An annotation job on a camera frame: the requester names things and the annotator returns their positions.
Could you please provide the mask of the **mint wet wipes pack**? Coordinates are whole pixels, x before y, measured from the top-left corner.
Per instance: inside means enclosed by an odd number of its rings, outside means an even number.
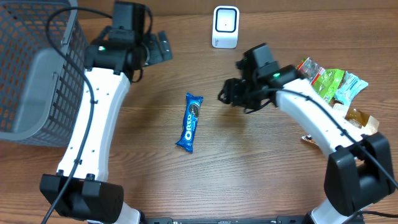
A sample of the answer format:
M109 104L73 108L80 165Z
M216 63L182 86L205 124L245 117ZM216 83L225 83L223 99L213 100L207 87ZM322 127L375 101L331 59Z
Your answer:
M345 71L343 83L336 90L334 98L343 105L350 106L353 99L367 86L368 82L360 79L353 73Z

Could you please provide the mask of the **blue Oreo cookie pack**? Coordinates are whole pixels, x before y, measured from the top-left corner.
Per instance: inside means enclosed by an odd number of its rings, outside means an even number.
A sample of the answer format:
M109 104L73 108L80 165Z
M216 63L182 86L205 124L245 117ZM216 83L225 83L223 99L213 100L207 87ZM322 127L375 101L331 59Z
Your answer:
M187 152L192 153L203 97L187 93L186 102L187 104L183 117L181 137L175 144L184 148Z

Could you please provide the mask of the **beige tissue pack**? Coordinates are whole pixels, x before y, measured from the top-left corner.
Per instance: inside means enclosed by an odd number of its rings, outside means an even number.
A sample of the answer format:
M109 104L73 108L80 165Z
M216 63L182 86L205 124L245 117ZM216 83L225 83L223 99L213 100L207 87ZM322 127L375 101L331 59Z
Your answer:
M361 134L372 135L378 132L379 121L375 117L341 103L334 103L331 107Z

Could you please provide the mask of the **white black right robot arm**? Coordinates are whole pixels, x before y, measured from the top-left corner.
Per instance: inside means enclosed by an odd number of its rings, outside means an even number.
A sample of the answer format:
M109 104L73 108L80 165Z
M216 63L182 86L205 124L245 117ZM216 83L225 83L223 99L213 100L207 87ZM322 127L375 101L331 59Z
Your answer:
M328 159L326 199L302 223L349 223L397 190L391 150L381 134L361 134L315 92L294 65L280 67L267 44L236 62L241 78L225 81L218 99L253 113L272 103L296 120Z

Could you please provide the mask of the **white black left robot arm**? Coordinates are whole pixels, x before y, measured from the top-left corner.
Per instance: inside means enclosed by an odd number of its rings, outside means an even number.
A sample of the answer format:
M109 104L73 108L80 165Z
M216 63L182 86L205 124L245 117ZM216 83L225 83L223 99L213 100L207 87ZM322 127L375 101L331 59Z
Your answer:
M84 92L68 148L40 191L49 212L88 223L144 223L140 210L124 201L122 186L108 182L109 151L119 110L143 69L172 58L165 32L152 33L153 15L144 4L117 1L112 24L85 49Z

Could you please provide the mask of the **green red snack bag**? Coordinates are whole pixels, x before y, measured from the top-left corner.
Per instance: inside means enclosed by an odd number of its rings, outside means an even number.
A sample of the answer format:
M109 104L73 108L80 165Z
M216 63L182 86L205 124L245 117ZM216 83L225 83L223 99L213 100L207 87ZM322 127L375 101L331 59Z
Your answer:
M308 78L313 89L327 103L334 97L345 74L340 69L325 69L310 57L303 59L297 70Z

